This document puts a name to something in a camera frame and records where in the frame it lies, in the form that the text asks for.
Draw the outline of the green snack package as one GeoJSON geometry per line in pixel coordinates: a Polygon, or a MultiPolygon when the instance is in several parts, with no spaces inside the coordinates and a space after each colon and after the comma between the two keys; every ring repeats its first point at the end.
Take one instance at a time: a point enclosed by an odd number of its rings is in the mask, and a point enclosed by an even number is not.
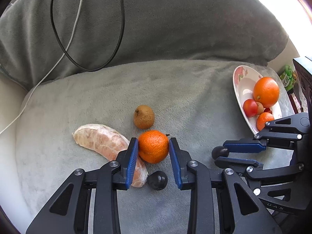
{"type": "Polygon", "coordinates": [[[297,81],[297,76],[290,65],[285,65],[284,72],[279,78],[286,91],[291,90],[297,81]]]}

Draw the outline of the white floral plate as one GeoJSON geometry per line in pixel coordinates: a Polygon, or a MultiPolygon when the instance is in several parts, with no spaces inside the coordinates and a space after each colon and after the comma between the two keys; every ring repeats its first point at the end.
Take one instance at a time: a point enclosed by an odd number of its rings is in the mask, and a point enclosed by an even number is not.
{"type": "MultiPolygon", "coordinates": [[[[244,116],[245,121],[247,122],[249,128],[251,129],[254,135],[259,132],[256,127],[256,120],[258,119],[259,115],[255,115],[254,117],[248,118],[243,110],[243,103],[247,99],[254,100],[253,98],[254,85],[262,77],[263,76],[261,76],[261,74],[259,74],[256,70],[254,70],[249,66],[238,66],[233,72],[233,87],[236,99],[238,101],[242,115],[244,116]]],[[[274,119],[282,118],[282,112],[279,102],[270,107],[270,109],[272,110],[274,119]]]]}

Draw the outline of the red cherry tomato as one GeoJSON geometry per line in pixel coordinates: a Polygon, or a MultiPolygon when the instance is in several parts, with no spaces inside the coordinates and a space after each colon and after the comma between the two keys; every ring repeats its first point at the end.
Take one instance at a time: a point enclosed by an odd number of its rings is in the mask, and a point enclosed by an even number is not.
{"type": "Polygon", "coordinates": [[[248,118],[254,117],[258,113],[258,105],[253,99],[247,99],[243,103],[243,110],[248,118]]]}
{"type": "Polygon", "coordinates": [[[265,110],[263,112],[272,114],[272,110],[270,108],[265,108],[265,110]]]}

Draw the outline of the grey sofa seat cushion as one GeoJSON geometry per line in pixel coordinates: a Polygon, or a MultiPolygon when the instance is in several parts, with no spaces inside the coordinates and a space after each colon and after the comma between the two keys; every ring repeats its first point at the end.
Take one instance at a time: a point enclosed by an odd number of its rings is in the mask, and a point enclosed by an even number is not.
{"type": "Polygon", "coordinates": [[[175,137],[191,157],[214,167],[211,151],[226,140],[250,138],[233,85],[265,66],[233,61],[168,60],[129,63],[72,75],[27,94],[16,128],[21,192],[31,217],[77,168],[106,163],[106,142],[91,125],[126,138],[146,130],[175,137]]]}

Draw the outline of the longan on sofa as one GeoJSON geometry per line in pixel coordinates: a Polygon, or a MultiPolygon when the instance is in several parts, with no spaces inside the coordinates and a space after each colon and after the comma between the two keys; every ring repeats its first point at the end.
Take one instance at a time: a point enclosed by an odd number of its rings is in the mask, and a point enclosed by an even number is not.
{"type": "Polygon", "coordinates": [[[136,108],[133,115],[133,122],[137,128],[148,129],[154,124],[154,112],[147,105],[140,105],[136,108]]]}

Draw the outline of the longan in plate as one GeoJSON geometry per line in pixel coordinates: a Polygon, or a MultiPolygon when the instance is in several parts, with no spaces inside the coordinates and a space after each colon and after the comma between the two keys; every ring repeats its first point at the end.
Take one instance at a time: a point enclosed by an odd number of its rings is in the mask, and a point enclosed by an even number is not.
{"type": "Polygon", "coordinates": [[[256,104],[257,104],[257,108],[258,108],[256,114],[260,115],[260,114],[262,114],[264,112],[264,107],[263,107],[263,105],[260,102],[256,102],[256,104]]]}

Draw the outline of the dark grape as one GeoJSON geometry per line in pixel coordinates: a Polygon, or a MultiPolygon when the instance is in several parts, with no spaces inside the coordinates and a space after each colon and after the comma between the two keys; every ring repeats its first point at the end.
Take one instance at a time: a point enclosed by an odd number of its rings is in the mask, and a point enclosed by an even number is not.
{"type": "Polygon", "coordinates": [[[225,148],[224,146],[216,146],[212,150],[212,158],[216,160],[218,157],[228,157],[229,156],[229,150],[225,148]]]}
{"type": "Polygon", "coordinates": [[[156,171],[148,176],[147,184],[151,189],[161,191],[167,186],[168,177],[163,171],[156,171]]]}

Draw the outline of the mandarin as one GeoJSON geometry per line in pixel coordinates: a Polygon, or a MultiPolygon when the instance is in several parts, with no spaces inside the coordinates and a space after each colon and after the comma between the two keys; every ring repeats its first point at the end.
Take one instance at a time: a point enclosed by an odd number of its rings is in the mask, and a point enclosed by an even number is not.
{"type": "Polygon", "coordinates": [[[274,116],[271,113],[263,112],[258,116],[258,119],[256,120],[256,127],[258,131],[261,131],[267,122],[273,121],[274,116]]]}
{"type": "Polygon", "coordinates": [[[150,164],[162,162],[169,153],[169,139],[158,130],[149,130],[139,136],[139,156],[150,164]]]}

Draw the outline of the large orange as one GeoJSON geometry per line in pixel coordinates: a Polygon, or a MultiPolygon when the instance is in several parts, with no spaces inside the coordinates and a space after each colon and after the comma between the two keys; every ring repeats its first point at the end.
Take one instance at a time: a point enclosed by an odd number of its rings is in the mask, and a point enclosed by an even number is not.
{"type": "Polygon", "coordinates": [[[270,77],[260,78],[254,85],[253,98],[264,108],[270,108],[278,102],[280,88],[270,77]]]}

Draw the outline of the mandarin in plate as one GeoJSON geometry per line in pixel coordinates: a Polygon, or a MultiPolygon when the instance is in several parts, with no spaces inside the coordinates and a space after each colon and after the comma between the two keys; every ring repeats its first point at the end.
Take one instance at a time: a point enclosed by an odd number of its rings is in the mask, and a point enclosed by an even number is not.
{"type": "Polygon", "coordinates": [[[256,120],[256,127],[258,131],[261,131],[267,122],[273,121],[274,116],[271,113],[263,112],[258,116],[258,119],[256,120]]]}

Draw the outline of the grey sofa back cushion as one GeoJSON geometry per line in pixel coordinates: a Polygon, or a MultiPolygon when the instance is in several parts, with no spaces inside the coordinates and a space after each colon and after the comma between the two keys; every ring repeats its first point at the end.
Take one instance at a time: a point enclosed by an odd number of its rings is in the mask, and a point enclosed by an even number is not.
{"type": "Polygon", "coordinates": [[[1,16],[1,73],[30,90],[101,65],[217,58],[265,66],[288,40],[258,0],[17,0],[1,16]]]}

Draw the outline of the peeled pomelo segment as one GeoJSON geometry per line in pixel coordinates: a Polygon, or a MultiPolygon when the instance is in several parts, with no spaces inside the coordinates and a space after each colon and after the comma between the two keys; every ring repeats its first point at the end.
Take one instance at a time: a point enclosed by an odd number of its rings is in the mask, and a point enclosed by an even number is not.
{"type": "MultiPolygon", "coordinates": [[[[74,141],[89,150],[95,151],[108,161],[116,160],[120,151],[128,149],[129,140],[109,126],[86,124],[73,133],[74,141]]],[[[141,188],[148,178],[148,170],[141,158],[137,157],[132,186],[141,188]]]]}

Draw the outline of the white lace cloth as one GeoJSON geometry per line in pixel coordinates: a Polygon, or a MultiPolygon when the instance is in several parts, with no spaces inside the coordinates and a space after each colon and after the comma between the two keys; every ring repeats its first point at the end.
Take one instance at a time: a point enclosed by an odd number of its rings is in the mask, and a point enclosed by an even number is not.
{"type": "Polygon", "coordinates": [[[307,100],[306,100],[301,88],[299,88],[299,98],[301,101],[301,107],[303,108],[303,112],[308,113],[307,100]]]}

